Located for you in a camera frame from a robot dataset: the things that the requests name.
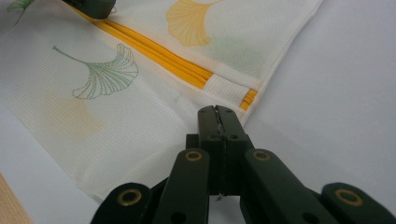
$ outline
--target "black object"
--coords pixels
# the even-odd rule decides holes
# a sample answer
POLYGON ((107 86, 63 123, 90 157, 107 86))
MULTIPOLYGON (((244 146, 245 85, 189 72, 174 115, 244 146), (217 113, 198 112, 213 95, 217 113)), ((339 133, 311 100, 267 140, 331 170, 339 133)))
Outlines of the black object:
POLYGON ((108 17, 116 4, 116 0, 63 0, 71 7, 79 10, 87 16, 103 20, 108 17))
POLYGON ((92 224, 204 224, 209 195, 240 195, 246 223, 394 224, 396 218, 347 184, 319 195, 272 152, 256 149, 235 113, 223 106, 198 112, 199 134, 188 134, 169 178, 149 189, 122 185, 107 196, 92 224))

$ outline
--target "faded green leaf print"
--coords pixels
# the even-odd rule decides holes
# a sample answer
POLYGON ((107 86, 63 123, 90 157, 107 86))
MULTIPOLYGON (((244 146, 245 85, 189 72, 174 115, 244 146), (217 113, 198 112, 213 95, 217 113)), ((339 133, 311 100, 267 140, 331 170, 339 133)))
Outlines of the faded green leaf print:
POLYGON ((11 4, 9 4, 9 6, 7 7, 7 12, 10 12, 10 11, 13 11, 13 10, 19 9, 19 8, 22 9, 22 13, 21 13, 20 17, 18 18, 17 22, 15 22, 15 25, 18 23, 18 21, 20 21, 26 8, 28 8, 30 6, 30 4, 32 4, 34 1, 35 0, 15 0, 11 4))
POLYGON ((122 44, 117 45, 116 58, 107 63, 86 63, 62 52, 56 46, 53 49, 76 62, 84 63, 90 70, 87 83, 73 90, 73 96, 78 99, 91 100, 100 95, 122 91, 131 85, 138 73, 132 51, 122 44))

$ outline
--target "white table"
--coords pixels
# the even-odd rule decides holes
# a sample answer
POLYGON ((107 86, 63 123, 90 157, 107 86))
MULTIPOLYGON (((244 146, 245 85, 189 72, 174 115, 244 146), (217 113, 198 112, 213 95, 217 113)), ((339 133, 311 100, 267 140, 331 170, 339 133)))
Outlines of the white table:
MULTIPOLYGON (((246 125, 309 188, 345 182, 396 215, 396 1, 325 0, 246 125)), ((0 171, 35 223, 89 223, 99 204, 0 104, 0 171)), ((237 198, 209 223, 244 223, 237 198)))

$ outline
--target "zipper teeth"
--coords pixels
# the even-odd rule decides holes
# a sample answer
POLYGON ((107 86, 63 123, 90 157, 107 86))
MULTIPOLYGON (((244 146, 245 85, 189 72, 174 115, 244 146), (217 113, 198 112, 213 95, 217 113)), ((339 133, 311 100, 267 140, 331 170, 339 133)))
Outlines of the zipper teeth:
MULTIPOLYGON (((108 19, 97 21, 78 10, 76 10, 76 12, 98 28, 128 43, 131 47, 135 48, 152 61, 199 89, 203 89, 206 82, 213 76, 211 71, 195 63, 184 60, 170 50, 126 26, 117 24, 108 19)), ((257 92, 255 90, 249 90, 239 107, 247 111, 256 96, 257 92)))

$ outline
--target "white fabric tab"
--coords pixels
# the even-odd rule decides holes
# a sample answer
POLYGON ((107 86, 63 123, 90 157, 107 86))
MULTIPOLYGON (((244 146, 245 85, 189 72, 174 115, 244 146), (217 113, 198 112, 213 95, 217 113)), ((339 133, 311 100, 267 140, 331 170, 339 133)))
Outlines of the white fabric tab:
POLYGON ((216 74, 206 82, 204 91, 230 101, 233 104, 240 105, 248 93, 249 88, 235 84, 216 74))

